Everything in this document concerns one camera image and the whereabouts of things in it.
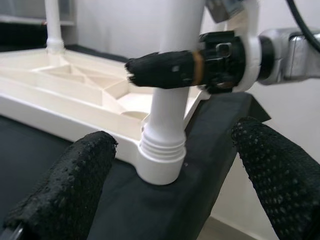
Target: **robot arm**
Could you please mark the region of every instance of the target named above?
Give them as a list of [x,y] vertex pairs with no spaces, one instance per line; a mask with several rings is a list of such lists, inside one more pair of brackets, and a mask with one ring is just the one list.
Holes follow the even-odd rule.
[[[217,23],[226,21],[227,31],[201,35],[197,52],[131,59],[129,80],[163,89],[198,85],[218,94],[246,91],[256,81],[272,85],[320,78],[320,54],[299,29],[257,34],[256,0],[207,0],[206,6]],[[320,40],[320,33],[314,36]]]

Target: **white cylinder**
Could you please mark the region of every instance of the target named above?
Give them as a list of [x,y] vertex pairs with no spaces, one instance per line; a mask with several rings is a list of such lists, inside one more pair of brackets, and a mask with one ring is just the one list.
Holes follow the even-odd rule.
[[[195,50],[206,0],[167,0],[160,52]],[[180,172],[185,149],[184,115],[189,88],[154,91],[149,121],[139,145],[136,170],[146,182],[166,185]]]
[[45,0],[45,16],[48,38],[47,50],[51,54],[64,51],[64,41],[61,36],[60,14],[58,0]]

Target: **textured gripper pad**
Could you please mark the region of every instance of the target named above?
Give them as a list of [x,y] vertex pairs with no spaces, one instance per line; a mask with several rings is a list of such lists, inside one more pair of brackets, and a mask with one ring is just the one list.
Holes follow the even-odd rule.
[[34,191],[12,209],[5,227],[40,240],[85,240],[116,154],[116,141],[99,131],[69,146]]
[[320,232],[320,165],[301,147],[254,118],[242,118],[232,139],[280,240]]

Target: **white tube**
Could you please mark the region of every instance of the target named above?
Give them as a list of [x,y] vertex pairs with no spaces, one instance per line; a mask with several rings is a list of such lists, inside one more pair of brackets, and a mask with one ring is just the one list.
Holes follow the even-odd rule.
[[65,48],[61,37],[58,0],[45,0],[45,15],[48,34],[46,40],[47,50],[50,54],[60,54]]
[[[167,0],[162,53],[197,48],[205,2]],[[186,155],[184,115],[188,94],[188,87],[154,91],[136,166],[140,177],[151,184],[170,184],[179,175]]]

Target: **white wall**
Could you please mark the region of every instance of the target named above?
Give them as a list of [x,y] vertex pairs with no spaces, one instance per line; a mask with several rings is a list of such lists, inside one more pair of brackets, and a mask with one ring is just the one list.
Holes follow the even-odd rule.
[[[309,26],[320,28],[320,1],[295,0]],[[295,26],[285,0],[262,0],[259,31]],[[267,124],[305,149],[320,162],[320,80],[263,86],[250,90],[272,120]],[[233,225],[257,239],[277,240],[248,175],[237,157],[229,172],[213,217]]]
[[[130,58],[159,50],[165,1],[169,0],[76,1],[80,45]],[[320,1],[295,1],[307,24],[320,28]],[[285,0],[260,2],[260,32],[295,26]],[[214,28],[206,12],[201,32]],[[270,126],[320,161],[320,80],[277,86],[255,84],[249,92],[271,115]],[[238,157],[212,215],[257,239],[277,239]]]

